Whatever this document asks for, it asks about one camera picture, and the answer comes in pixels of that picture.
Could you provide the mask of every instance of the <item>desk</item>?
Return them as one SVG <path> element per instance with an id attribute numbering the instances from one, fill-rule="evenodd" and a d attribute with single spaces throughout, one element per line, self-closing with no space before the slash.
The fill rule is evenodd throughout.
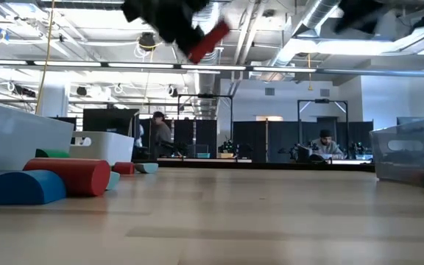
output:
<path id="1" fill-rule="evenodd" d="M 206 162 L 206 163 L 252 163 L 251 159 L 232 159 L 232 158 L 158 158 L 158 161 L 177 161 L 177 162 Z"/>
<path id="2" fill-rule="evenodd" d="M 332 163 L 333 165 L 361 165 L 363 163 L 371 163 L 370 160 L 354 160 L 354 159 L 347 159 L 347 160 L 334 160 L 328 161 L 328 163 Z"/>

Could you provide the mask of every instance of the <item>window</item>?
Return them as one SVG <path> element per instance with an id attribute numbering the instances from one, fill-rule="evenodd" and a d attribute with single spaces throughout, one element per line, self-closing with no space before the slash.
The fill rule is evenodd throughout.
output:
<path id="1" fill-rule="evenodd" d="M 282 116 L 256 116 L 256 121 L 266 121 L 266 119 L 268 119 L 268 121 L 283 121 L 283 117 Z"/>

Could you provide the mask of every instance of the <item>wooden floor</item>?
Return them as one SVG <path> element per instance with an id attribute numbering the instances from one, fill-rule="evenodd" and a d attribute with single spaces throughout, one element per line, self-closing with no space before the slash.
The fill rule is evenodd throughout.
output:
<path id="1" fill-rule="evenodd" d="M 424 265 L 424 190 L 374 174 L 161 169 L 0 208 L 0 265 Z"/>

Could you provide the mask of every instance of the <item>white plastic bin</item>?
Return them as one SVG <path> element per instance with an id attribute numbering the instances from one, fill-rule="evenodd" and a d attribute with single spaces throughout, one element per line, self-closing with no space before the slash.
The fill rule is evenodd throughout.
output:
<path id="1" fill-rule="evenodd" d="M 134 138 L 114 132 L 74 132 L 74 144 L 70 157 L 106 160 L 110 165 L 116 162 L 130 162 Z"/>

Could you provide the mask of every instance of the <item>person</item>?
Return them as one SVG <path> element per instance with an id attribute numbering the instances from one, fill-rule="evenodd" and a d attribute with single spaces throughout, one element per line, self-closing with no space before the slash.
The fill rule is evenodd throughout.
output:
<path id="1" fill-rule="evenodd" d="M 162 141 L 166 141 L 171 143 L 171 130 L 169 129 L 168 125 L 165 123 L 165 115 L 157 111 L 153 113 L 153 124 L 156 126 L 156 133 L 155 133 L 155 157 L 158 158 L 160 156 L 169 155 L 171 153 L 170 150 L 167 150 L 163 148 L 160 143 Z"/>
<path id="2" fill-rule="evenodd" d="M 320 138 L 313 140 L 312 144 L 318 148 L 318 150 L 314 150 L 315 154 L 332 155 L 333 159 L 345 159 L 343 151 L 332 141 L 330 130 L 321 130 Z"/>
<path id="3" fill-rule="evenodd" d="M 138 129 L 140 131 L 140 136 L 138 136 L 137 140 L 135 140 L 135 147 L 142 147 L 143 144 L 141 142 L 141 137 L 144 136 L 145 131 L 144 131 L 144 127 L 141 126 L 141 124 Z"/>

